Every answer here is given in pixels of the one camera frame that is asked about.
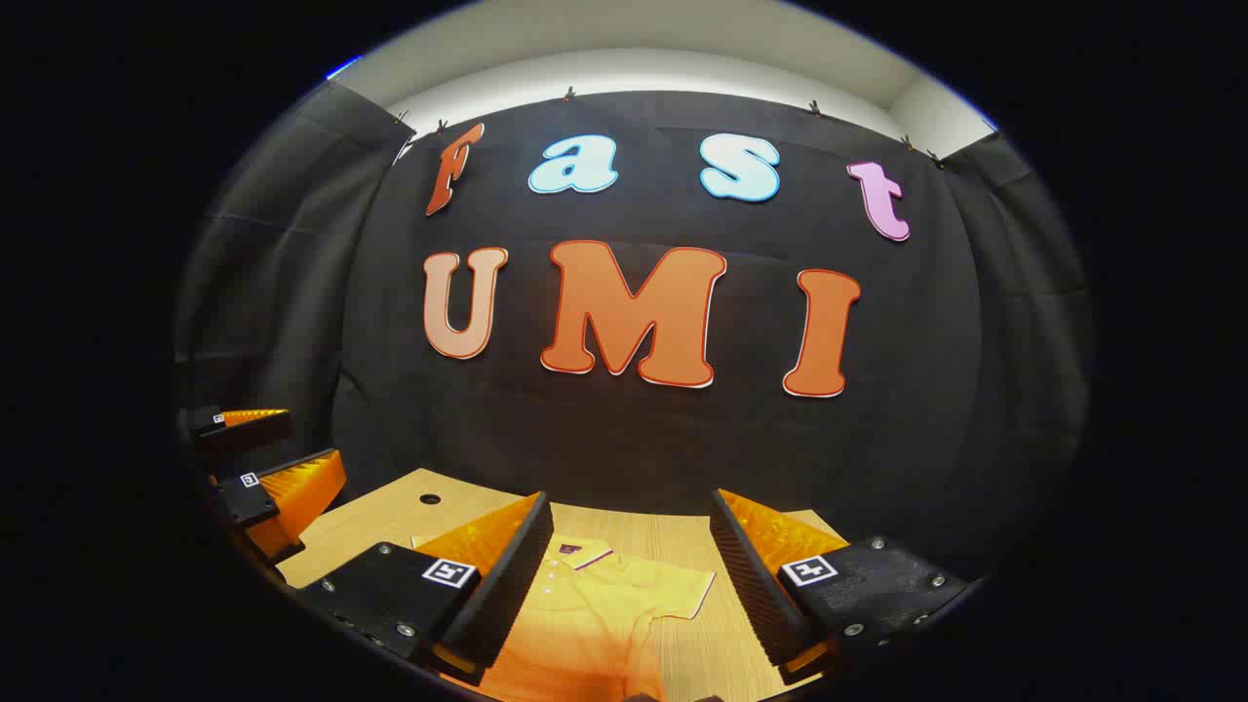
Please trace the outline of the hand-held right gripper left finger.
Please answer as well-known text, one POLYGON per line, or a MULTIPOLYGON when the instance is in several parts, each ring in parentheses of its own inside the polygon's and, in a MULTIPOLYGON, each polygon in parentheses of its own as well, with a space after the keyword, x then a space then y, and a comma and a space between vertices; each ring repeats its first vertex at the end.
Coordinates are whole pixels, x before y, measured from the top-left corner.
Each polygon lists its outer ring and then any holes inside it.
POLYGON ((378 542, 297 590, 300 605, 411 666, 480 683, 554 530, 542 490, 417 548, 378 542))

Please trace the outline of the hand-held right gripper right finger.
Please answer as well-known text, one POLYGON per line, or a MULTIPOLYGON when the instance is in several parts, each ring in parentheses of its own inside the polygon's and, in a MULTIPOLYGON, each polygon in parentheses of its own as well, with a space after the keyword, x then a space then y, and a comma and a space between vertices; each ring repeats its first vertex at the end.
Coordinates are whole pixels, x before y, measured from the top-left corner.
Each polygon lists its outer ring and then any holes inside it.
POLYGON ((897 540, 850 542, 726 488, 713 490, 709 528, 784 683, 875 667, 978 591, 897 540))

